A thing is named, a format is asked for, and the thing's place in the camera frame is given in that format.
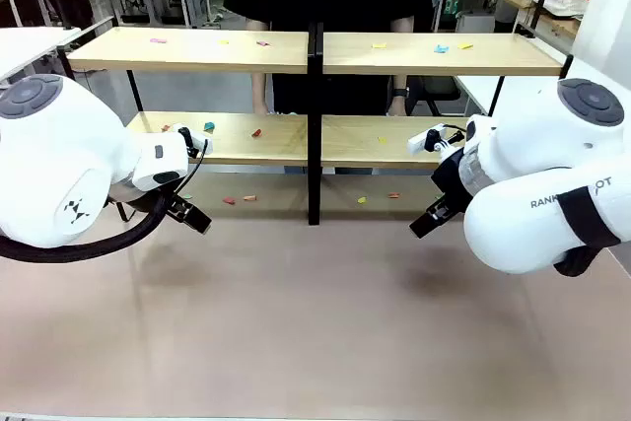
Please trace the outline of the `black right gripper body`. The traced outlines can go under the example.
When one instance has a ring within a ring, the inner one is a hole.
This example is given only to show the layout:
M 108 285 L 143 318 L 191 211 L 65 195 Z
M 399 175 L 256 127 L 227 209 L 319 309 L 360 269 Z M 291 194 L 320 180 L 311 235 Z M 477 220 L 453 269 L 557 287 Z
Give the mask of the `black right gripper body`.
M 463 150 L 458 149 L 445 158 L 432 174 L 432 181 L 443 192 L 443 196 L 434 204 L 438 218 L 452 218 L 464 213 L 472 200 L 459 177 L 458 167 L 463 157 Z

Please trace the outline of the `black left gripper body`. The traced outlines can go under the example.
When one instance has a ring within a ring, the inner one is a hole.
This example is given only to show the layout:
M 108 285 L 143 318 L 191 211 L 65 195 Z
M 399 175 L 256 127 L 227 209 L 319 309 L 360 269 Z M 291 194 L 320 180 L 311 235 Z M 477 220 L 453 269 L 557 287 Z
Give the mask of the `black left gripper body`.
M 171 217 L 185 217 L 187 215 L 187 200 L 176 192 L 161 189 L 160 215 Z

